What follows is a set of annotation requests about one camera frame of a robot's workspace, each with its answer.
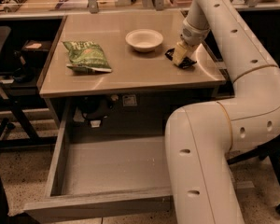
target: drawer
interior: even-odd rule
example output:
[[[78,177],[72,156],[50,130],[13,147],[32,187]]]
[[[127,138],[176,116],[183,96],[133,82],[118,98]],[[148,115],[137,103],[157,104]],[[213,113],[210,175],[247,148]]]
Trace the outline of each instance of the drawer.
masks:
[[[91,128],[73,121],[74,101],[66,100],[44,199],[25,212],[46,223],[169,210],[161,104],[140,113],[115,107]]]

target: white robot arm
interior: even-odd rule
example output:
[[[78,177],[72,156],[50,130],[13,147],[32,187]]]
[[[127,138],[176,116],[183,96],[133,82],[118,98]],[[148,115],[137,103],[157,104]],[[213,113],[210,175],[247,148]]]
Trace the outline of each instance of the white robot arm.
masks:
[[[165,145],[177,220],[245,223],[225,154],[252,149],[280,134],[280,69],[230,0],[194,1],[186,21],[196,32],[187,25],[180,44],[194,48],[209,25],[235,96],[186,105],[168,119]],[[178,63],[180,53],[174,56]]]

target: crumpled green bag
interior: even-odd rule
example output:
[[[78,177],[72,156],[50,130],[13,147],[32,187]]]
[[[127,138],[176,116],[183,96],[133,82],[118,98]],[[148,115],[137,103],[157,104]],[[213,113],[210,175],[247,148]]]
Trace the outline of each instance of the crumpled green bag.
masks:
[[[64,41],[63,44],[68,49],[68,57],[71,62],[66,67],[83,73],[112,71],[102,48],[97,43],[92,41]]]

